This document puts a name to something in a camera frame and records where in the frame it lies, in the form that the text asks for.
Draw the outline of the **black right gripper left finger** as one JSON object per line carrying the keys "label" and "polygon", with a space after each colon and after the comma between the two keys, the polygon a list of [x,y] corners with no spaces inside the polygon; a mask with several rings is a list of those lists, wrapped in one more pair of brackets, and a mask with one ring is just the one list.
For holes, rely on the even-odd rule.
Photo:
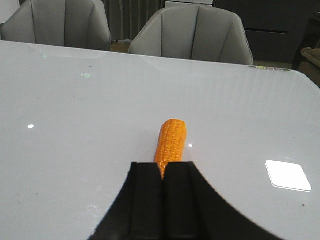
{"label": "black right gripper left finger", "polygon": [[133,162],[91,240],[160,240],[162,178],[156,163]]}

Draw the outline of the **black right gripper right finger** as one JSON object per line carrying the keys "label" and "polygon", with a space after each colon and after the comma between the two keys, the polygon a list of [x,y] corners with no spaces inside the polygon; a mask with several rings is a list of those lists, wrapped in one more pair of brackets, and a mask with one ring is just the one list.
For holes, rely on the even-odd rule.
{"label": "black right gripper right finger", "polygon": [[164,179],[164,239],[276,240],[232,207],[193,162],[172,162]]}

